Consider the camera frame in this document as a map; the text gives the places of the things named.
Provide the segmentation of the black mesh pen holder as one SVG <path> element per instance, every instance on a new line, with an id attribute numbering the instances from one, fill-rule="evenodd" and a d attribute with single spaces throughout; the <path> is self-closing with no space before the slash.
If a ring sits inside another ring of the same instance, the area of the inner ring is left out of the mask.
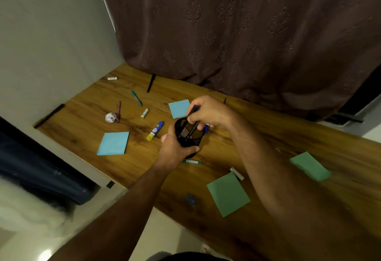
<path id="1" fill-rule="evenodd" d="M 176 120 L 174 128 L 177 140 L 184 148 L 199 146 L 205 135 L 205 129 L 198 130 L 197 126 L 188 123 L 186 117 Z"/>

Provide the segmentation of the person's right forearm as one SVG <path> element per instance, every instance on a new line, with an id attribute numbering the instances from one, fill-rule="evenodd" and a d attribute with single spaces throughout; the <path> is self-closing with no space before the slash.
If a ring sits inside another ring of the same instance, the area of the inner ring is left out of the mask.
<path id="1" fill-rule="evenodd" d="M 221 124 L 229 131 L 262 204 L 303 261 L 381 261 L 381 242 L 242 116 L 229 112 Z"/>

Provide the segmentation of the person's left forearm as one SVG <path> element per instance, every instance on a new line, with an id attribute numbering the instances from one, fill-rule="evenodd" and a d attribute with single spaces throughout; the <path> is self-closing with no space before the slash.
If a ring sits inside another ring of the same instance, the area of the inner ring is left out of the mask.
<path id="1" fill-rule="evenodd" d="M 116 203 L 48 261 L 128 261 L 160 189 L 177 164 L 156 161 Z"/>

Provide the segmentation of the small green sticky note pad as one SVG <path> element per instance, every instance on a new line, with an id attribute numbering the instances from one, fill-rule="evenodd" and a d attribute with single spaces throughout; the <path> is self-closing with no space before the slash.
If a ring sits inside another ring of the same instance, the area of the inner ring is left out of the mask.
<path id="1" fill-rule="evenodd" d="M 331 177 L 331 172 L 329 172 L 308 152 L 301 153 L 289 160 L 316 182 L 323 182 Z"/>

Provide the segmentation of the white fluffy rug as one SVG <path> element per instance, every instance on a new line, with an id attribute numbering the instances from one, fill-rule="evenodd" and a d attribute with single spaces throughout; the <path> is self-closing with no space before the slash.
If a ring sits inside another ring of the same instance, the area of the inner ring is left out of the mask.
<path id="1" fill-rule="evenodd" d="M 0 229 L 44 237 L 66 235 L 76 205 L 53 199 L 46 202 L 21 186 L 0 177 Z"/>

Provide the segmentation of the small blue sticky note pad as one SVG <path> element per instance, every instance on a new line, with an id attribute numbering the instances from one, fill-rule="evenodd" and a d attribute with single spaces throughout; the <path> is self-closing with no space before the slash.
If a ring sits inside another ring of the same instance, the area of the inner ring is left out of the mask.
<path id="1" fill-rule="evenodd" d="M 187 116 L 187 111 L 190 106 L 188 99 L 169 103 L 169 109 L 173 119 L 178 119 Z"/>

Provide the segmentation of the brown patterned curtain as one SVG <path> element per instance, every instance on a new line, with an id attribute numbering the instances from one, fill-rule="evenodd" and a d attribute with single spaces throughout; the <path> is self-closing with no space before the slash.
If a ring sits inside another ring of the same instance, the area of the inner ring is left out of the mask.
<path id="1" fill-rule="evenodd" d="M 381 0 L 106 0 L 124 60 L 308 120 L 381 65 Z"/>

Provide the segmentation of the blue and yellow glue stick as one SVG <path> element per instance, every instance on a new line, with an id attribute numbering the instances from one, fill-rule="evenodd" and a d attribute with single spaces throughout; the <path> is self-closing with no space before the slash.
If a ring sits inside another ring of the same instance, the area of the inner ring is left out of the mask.
<path id="1" fill-rule="evenodd" d="M 158 124 L 156 124 L 156 126 L 152 129 L 152 131 L 146 137 L 146 140 L 151 141 L 156 136 L 156 134 L 159 132 L 159 130 L 163 127 L 163 125 L 164 125 L 164 121 L 158 122 Z"/>

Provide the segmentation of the person's right hand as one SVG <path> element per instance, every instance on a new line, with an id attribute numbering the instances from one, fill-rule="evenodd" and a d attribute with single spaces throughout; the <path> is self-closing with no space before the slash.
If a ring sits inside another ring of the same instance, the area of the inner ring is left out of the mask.
<path id="1" fill-rule="evenodd" d="M 208 95 L 194 99 L 187 113 L 187 120 L 190 124 L 199 122 L 198 130 L 204 128 L 206 124 L 229 129 L 240 117 L 225 104 Z"/>

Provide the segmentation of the person's left hand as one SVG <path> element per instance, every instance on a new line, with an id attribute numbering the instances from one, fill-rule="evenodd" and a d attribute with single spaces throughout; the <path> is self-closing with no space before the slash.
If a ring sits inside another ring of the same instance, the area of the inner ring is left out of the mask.
<path id="1" fill-rule="evenodd" d="M 178 149 L 181 145 L 177 140 L 174 124 L 175 122 L 169 126 L 158 157 L 152 166 L 155 171 L 170 173 L 185 159 L 178 158 Z"/>

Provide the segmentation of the dark blue sofa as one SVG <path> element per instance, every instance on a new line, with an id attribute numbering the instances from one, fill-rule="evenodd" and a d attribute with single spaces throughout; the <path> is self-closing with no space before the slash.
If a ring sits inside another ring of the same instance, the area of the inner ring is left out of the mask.
<path id="1" fill-rule="evenodd" d="M 83 205 L 98 185 L 0 116 L 0 177 L 54 207 Z"/>

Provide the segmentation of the large green sticky note pad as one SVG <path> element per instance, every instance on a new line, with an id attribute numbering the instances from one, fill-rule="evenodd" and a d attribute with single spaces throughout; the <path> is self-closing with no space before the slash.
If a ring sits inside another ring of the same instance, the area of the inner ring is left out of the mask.
<path id="1" fill-rule="evenodd" d="M 219 212 L 226 217 L 250 203 L 250 198 L 233 172 L 207 184 Z"/>

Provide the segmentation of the large blue sticky note pad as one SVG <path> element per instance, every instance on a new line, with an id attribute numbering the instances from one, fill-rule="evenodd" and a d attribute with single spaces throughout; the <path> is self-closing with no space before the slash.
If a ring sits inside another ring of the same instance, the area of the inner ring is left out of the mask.
<path id="1" fill-rule="evenodd" d="M 97 155 L 122 155 L 125 153 L 129 132 L 105 133 Z"/>

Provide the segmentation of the person's black shorts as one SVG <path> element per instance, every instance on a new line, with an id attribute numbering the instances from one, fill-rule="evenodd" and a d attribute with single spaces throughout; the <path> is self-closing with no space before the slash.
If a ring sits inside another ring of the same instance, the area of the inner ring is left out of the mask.
<path id="1" fill-rule="evenodd" d="M 227 261 L 227 260 L 213 256 L 212 254 L 208 254 L 208 253 L 189 251 L 189 252 L 171 254 L 168 252 L 161 251 L 147 258 L 146 261 Z"/>

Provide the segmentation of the teal pen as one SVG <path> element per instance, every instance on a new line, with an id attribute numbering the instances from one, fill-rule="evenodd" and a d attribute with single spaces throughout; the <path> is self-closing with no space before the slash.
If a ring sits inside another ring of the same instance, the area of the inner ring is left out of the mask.
<path id="1" fill-rule="evenodd" d="M 134 99 L 136 100 L 136 102 L 139 104 L 139 106 L 143 107 L 141 100 L 138 98 L 138 96 L 136 95 L 136 93 L 133 90 L 131 90 L 131 94 L 134 97 Z"/>

